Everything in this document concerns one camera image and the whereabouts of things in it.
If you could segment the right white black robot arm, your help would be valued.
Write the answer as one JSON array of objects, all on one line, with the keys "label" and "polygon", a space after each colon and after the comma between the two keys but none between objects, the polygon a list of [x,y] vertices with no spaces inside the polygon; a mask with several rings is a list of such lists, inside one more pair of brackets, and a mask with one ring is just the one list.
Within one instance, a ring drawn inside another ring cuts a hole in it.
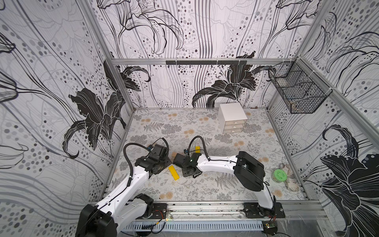
[{"label": "right white black robot arm", "polygon": [[255,193],[259,207],[274,208],[274,198],[265,183],[264,166],[247,152],[240,151],[229,157],[207,156],[205,153],[177,154],[173,164],[182,169],[185,177],[195,178],[205,172],[232,174],[244,188]]}]

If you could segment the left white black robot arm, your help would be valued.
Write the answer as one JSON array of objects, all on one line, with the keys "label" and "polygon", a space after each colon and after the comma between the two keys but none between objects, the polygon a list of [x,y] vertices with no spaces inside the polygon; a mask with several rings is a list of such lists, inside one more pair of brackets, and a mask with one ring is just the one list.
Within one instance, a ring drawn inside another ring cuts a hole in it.
[{"label": "left white black robot arm", "polygon": [[77,237],[116,237],[134,220],[150,218],[154,210],[154,200],[145,195],[137,194],[144,184],[153,176],[160,174],[171,165],[169,145],[157,143],[145,147],[135,143],[148,153],[133,164],[123,147],[123,155],[129,166],[129,176],[108,193],[97,204],[86,205],[80,213],[76,230]]}]

